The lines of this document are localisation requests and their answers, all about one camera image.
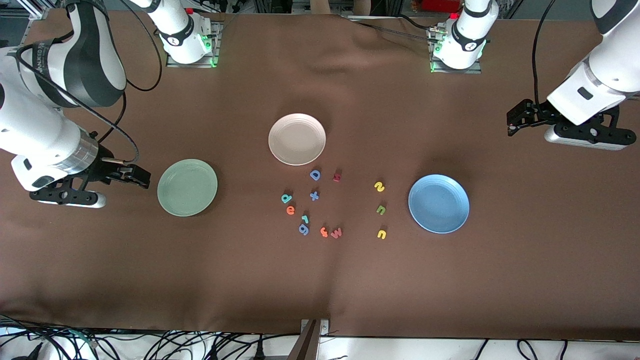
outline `plate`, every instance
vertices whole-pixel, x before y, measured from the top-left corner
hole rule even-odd
[[[166,212],[190,217],[206,209],[218,192],[216,172],[202,160],[171,165],[158,182],[158,201]]]
[[[428,231],[448,234],[467,221],[469,198],[454,179],[438,174],[428,175],[411,187],[409,211],[418,225]]]
[[[305,165],[324,150],[326,134],[320,121],[306,114],[290,114],[276,121],[269,132],[269,150],[287,165]]]

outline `plate rim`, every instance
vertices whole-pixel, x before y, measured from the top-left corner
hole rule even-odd
[[[416,218],[415,215],[413,214],[412,208],[411,208],[411,194],[413,193],[413,189],[415,188],[416,184],[419,183],[420,181],[423,181],[423,179],[426,179],[428,177],[435,177],[435,178],[444,178],[444,179],[448,179],[450,181],[452,181],[455,187],[459,188],[460,190],[462,190],[462,193],[465,196],[465,200],[467,201],[467,208],[468,211],[465,214],[465,218],[464,220],[462,220],[462,223],[455,229],[451,230],[451,231],[445,231],[445,232],[441,232],[441,231],[434,231],[431,229],[428,229],[427,227],[423,226]],[[416,224],[418,224],[421,228],[430,231],[434,234],[450,234],[453,233],[454,231],[457,231],[458,229],[460,229],[463,225],[465,225],[465,223],[467,222],[467,219],[469,218],[469,213],[471,212],[471,203],[469,201],[469,196],[467,194],[467,191],[464,189],[464,187],[462,187],[462,185],[457,182],[455,179],[453,179],[451,176],[446,176],[443,174],[429,174],[429,175],[425,175],[423,177],[421,177],[420,179],[416,180],[413,185],[411,186],[411,189],[409,190],[409,196],[407,196],[407,205],[409,207],[409,213],[411,213],[411,217],[413,218],[413,221],[415,221]]]
[[[186,162],[186,161],[196,161],[196,162],[200,163],[201,165],[206,165],[206,167],[208,167],[209,169],[211,169],[211,172],[213,173],[213,176],[214,176],[214,178],[216,179],[216,191],[213,193],[213,196],[211,197],[211,201],[209,201],[209,202],[207,203],[207,205],[206,205],[206,206],[204,206],[204,208],[202,208],[201,210],[199,210],[199,211],[197,211],[197,212],[195,212],[195,213],[192,213],[192,214],[188,214],[188,215],[178,215],[178,214],[176,214],[176,213],[174,213],[174,212],[169,211],[169,209],[167,209],[167,208],[166,208],[166,206],[163,204],[163,202],[160,200],[160,185],[163,183],[163,179],[166,179],[166,178],[165,178],[165,175],[169,172],[169,170],[171,170],[171,169],[172,169],[172,168],[174,168],[174,167],[178,167],[178,166],[180,166],[180,164],[181,164],[181,163]],[[200,159],[193,159],[193,158],[190,158],[190,159],[182,159],[182,160],[180,160],[180,161],[177,161],[177,162],[175,162],[175,163],[171,164],[171,166],[169,166],[168,168],[166,168],[166,170],[165,170],[165,171],[163,172],[163,174],[160,176],[160,180],[158,180],[158,185],[157,185],[157,188],[156,188],[156,196],[157,196],[158,202],[160,203],[160,206],[161,206],[161,207],[162,207],[162,208],[163,208],[167,213],[169,213],[169,214],[171,214],[171,215],[173,215],[173,216],[175,216],[175,217],[192,217],[193,215],[196,215],[196,214],[199,214],[199,213],[203,212],[206,208],[208,208],[208,207],[209,207],[209,205],[211,205],[211,203],[213,202],[213,199],[215,199],[215,198],[216,198],[216,195],[218,194],[218,185],[219,185],[219,183],[218,183],[218,175],[217,175],[216,171],[213,169],[213,167],[211,167],[211,165],[207,164],[205,161],[202,161],[202,160],[200,160]]]
[[[305,120],[309,120],[311,122],[316,122],[318,125],[320,125],[320,128],[322,129],[322,134],[323,134],[323,144],[322,144],[322,148],[320,149],[320,151],[318,152],[318,154],[315,156],[315,158],[311,159],[310,161],[306,162],[306,163],[302,163],[302,164],[292,164],[292,163],[288,163],[286,161],[284,161],[282,158],[280,158],[279,156],[276,155],[276,153],[273,151],[273,149],[271,148],[271,139],[274,137],[274,128],[275,126],[279,123],[279,122],[284,122],[286,120],[289,119],[299,119],[299,118],[303,118]],[[308,115],[308,114],[304,114],[304,113],[292,113],[292,114],[288,114],[285,115],[281,118],[279,118],[278,120],[276,120],[276,122],[273,123],[273,125],[271,126],[271,129],[269,129],[269,136],[268,136],[268,144],[269,144],[269,151],[271,151],[271,154],[273,155],[274,158],[276,158],[276,160],[278,160],[279,162],[285,164],[285,165],[290,165],[293,167],[298,167],[298,166],[303,166],[303,165],[307,165],[309,163],[312,163],[313,161],[315,161],[316,159],[318,159],[320,157],[320,155],[322,155],[324,148],[326,147],[326,130],[324,129],[324,126],[322,125],[322,123],[316,119],[315,117]]]

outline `green plate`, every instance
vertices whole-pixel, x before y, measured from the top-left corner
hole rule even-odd
[[[177,217],[206,209],[218,192],[216,172],[202,160],[186,159],[171,165],[158,182],[158,201]]]

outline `brown tablecloth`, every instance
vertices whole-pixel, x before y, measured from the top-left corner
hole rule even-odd
[[[130,13],[109,14],[129,79],[151,84],[148,38]],[[608,152],[547,143],[543,127],[506,134],[506,112],[532,95],[537,22],[498,21],[479,76],[432,74],[425,43],[336,16],[228,22],[218,68],[165,69],[153,92],[127,89],[122,127],[153,174],[149,190],[91,184],[105,208],[38,204],[0,153],[2,313],[83,327],[291,332],[330,318],[336,335],[640,340],[640,144]],[[377,24],[420,35],[401,20]],[[69,29],[53,11],[28,42]],[[541,94],[599,41],[591,23],[546,23]],[[621,108],[620,126],[638,130],[640,104]],[[294,112],[327,132],[308,166],[269,152],[271,125]],[[105,145],[131,155],[116,133]],[[220,187],[203,213],[178,218],[156,184],[185,158],[211,164]],[[421,229],[408,210],[411,185],[434,173],[470,197],[452,234]],[[285,190],[298,215],[285,213]],[[322,238],[325,224],[342,237]]]

